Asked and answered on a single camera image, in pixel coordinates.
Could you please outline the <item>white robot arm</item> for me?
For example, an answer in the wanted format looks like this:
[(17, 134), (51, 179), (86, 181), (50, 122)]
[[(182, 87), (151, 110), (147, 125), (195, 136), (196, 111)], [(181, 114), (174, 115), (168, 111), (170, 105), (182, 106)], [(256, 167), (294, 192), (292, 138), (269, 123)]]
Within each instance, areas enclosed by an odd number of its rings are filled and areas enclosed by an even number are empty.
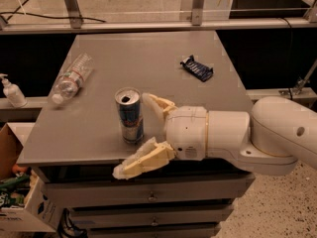
[(165, 140), (147, 140), (114, 169), (115, 179), (132, 179), (173, 159), (222, 159), (268, 176), (286, 175), (299, 161), (317, 169), (317, 114), (292, 100), (264, 97), (242, 112), (177, 107), (149, 93), (142, 98), (164, 123)]

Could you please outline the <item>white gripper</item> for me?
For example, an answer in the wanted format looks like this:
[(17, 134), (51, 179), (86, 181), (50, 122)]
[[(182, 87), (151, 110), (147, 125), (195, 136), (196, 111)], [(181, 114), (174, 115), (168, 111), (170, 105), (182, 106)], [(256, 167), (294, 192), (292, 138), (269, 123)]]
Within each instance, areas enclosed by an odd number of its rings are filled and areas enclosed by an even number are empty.
[(182, 106), (177, 109), (174, 102), (146, 92), (142, 99), (160, 122), (166, 119), (166, 141), (158, 143), (155, 137), (147, 140), (135, 154), (114, 168), (115, 179), (132, 179), (160, 169), (175, 156), (191, 161), (205, 158), (207, 110), (204, 107)]

